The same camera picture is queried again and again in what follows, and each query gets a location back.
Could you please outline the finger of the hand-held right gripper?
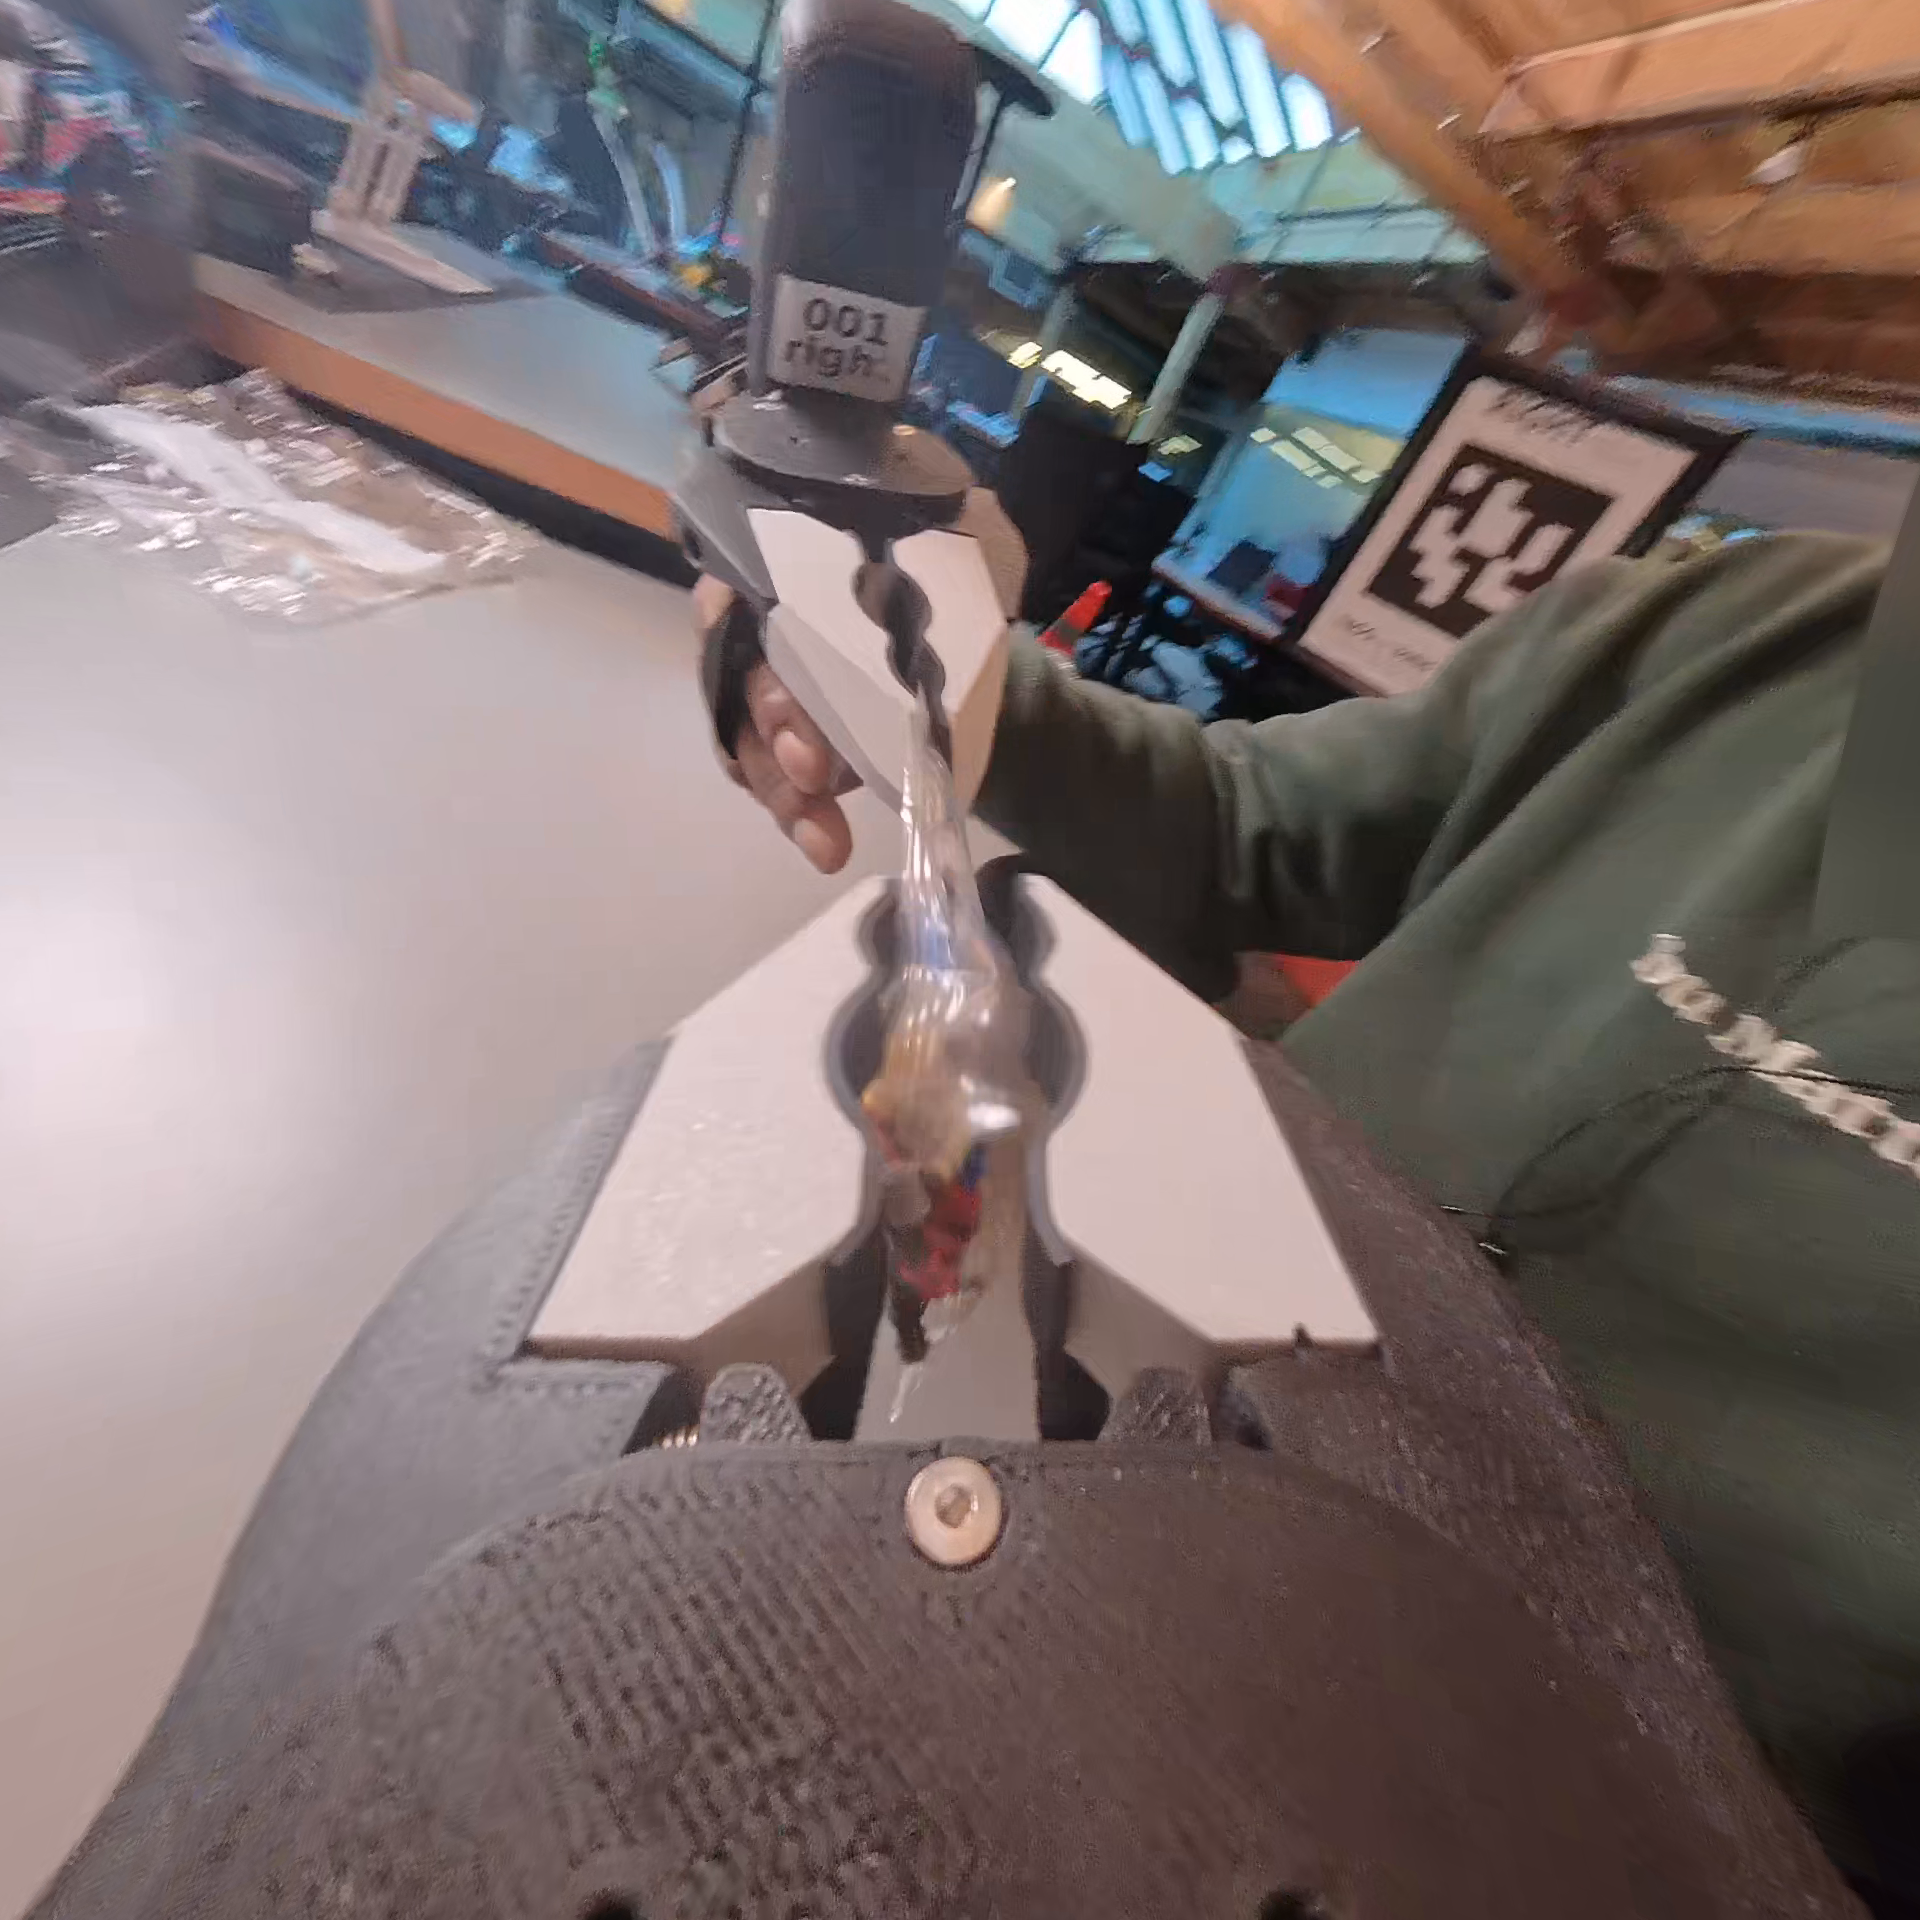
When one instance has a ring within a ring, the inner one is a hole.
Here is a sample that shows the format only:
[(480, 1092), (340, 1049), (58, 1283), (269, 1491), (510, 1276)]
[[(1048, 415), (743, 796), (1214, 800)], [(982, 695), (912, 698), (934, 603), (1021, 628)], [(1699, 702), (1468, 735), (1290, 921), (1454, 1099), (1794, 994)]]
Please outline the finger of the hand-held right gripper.
[(956, 802), (971, 809), (994, 757), (1011, 641), (989, 550), (971, 534), (922, 531), (887, 559), (923, 604), (910, 623), (908, 685), (931, 700)]
[(898, 809), (917, 702), (892, 638), (855, 596), (859, 542), (791, 509), (752, 506), (746, 523), (773, 593), (770, 669), (861, 786)]

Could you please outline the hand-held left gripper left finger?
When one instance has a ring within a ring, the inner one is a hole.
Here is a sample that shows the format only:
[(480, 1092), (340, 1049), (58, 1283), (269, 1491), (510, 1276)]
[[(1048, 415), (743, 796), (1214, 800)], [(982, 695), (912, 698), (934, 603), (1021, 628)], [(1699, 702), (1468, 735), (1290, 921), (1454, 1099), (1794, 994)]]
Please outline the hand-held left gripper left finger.
[(866, 1183), (830, 1040), (871, 985), (884, 892), (855, 882), (671, 1029), (531, 1319), (534, 1358), (697, 1383), (762, 1367), (794, 1396), (827, 1371), (827, 1267)]

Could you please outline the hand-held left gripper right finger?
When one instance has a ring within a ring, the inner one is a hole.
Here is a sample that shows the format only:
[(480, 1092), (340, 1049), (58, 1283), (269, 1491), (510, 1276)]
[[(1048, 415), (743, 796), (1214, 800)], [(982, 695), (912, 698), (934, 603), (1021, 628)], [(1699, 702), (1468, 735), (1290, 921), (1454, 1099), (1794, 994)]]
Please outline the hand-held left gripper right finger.
[(1024, 862), (982, 869), (1030, 993), (1032, 1216), (1063, 1352), (1112, 1405), (1242, 1367), (1375, 1358), (1379, 1329), (1245, 1036)]

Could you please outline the clear bag of small lego pieces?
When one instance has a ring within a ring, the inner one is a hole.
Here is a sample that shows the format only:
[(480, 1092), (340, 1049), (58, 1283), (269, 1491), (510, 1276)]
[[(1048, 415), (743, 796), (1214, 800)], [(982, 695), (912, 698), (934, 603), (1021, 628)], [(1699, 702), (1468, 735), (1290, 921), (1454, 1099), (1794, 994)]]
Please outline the clear bag of small lego pieces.
[(875, 1154), (892, 1429), (974, 1369), (974, 1327), (1024, 1319), (1030, 998), (982, 895), (944, 722), (922, 696), (899, 783), (902, 870), (859, 1119)]

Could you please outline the person's right forearm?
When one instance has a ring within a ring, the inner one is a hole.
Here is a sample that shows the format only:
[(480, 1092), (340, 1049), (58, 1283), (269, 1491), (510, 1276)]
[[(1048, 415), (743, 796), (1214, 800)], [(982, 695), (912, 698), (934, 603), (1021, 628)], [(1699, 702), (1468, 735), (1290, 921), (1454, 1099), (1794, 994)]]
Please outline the person's right forearm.
[(1811, 875), (1891, 548), (1782, 534), (1563, 572), (1423, 686), (1258, 725), (1013, 642), (982, 821), (1199, 996), (1242, 952), (1359, 963), (1462, 885), (1466, 958), (1583, 860), (1665, 903), (1721, 860)]

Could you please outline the lego set box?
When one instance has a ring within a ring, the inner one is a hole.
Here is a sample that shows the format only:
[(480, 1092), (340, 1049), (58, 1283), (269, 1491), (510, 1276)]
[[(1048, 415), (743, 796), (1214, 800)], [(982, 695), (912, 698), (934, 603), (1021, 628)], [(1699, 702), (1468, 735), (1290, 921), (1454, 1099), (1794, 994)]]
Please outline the lego set box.
[(172, 108), (130, 57), (47, 7), (1, 7), (4, 248), (99, 246), (151, 193)]

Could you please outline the wood edged background desk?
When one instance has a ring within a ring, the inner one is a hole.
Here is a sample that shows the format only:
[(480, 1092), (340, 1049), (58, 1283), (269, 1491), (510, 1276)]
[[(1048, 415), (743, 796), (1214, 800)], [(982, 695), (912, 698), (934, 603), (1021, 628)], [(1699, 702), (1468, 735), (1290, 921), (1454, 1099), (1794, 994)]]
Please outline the wood edged background desk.
[(690, 365), (667, 338), (523, 276), (528, 292), (335, 310), (286, 279), (193, 260), (214, 355), (327, 410), (675, 546), (671, 492), (693, 441)]

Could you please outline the wooden stand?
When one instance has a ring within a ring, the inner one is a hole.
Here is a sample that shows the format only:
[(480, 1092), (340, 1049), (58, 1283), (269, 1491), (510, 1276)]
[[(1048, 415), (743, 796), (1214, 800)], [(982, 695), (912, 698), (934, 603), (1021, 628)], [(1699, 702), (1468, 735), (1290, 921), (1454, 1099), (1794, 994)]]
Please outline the wooden stand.
[(402, 228), (421, 158), (441, 126), (473, 135), (483, 107), (413, 61), (396, 2), (364, 2), (362, 13), (367, 78), (340, 167), (311, 216), (311, 234), (449, 301), (489, 301), (487, 281), (423, 250)]

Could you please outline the fiducial marker sign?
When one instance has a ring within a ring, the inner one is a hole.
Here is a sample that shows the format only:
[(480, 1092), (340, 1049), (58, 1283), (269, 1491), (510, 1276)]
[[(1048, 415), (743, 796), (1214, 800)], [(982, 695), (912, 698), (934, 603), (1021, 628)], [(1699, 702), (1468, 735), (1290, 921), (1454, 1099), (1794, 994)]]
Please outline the fiducial marker sign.
[(1470, 348), (1331, 544), (1285, 641), (1349, 695), (1417, 691), (1561, 574), (1643, 556), (1745, 439)]

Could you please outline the empty clear plastic bag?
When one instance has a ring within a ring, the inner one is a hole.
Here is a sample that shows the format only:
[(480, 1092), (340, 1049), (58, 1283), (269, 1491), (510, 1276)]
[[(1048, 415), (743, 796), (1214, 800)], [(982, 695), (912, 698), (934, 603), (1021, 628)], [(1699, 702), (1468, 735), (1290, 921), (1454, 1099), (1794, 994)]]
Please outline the empty clear plastic bag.
[(209, 599), (286, 623), (502, 586), (540, 546), (266, 372), (98, 403), (36, 398), (4, 420), (4, 463), (61, 534), (161, 559)]

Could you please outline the person's green hoodie torso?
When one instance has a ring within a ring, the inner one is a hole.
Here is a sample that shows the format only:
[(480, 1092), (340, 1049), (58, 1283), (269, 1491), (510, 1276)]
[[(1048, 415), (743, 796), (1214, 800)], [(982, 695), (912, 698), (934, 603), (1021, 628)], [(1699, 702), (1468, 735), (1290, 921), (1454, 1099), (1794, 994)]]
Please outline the person's green hoodie torso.
[(1811, 924), (1841, 747), (1803, 885), (1749, 848), (1647, 903), (1597, 857), (1419, 954), (1472, 860), (1294, 1056), (1481, 1231), (1749, 1730), (1915, 1904), (1915, 950)]

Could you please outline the black device with green lights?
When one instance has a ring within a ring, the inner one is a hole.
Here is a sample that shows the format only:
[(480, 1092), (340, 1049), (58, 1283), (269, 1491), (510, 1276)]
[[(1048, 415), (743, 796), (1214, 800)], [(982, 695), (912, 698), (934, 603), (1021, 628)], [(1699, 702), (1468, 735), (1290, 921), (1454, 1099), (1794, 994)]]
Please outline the black device with green lights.
[(187, 140), (193, 179), (191, 246), (255, 274), (288, 281), (314, 241), (307, 180), (272, 157), (238, 153), (209, 137)]

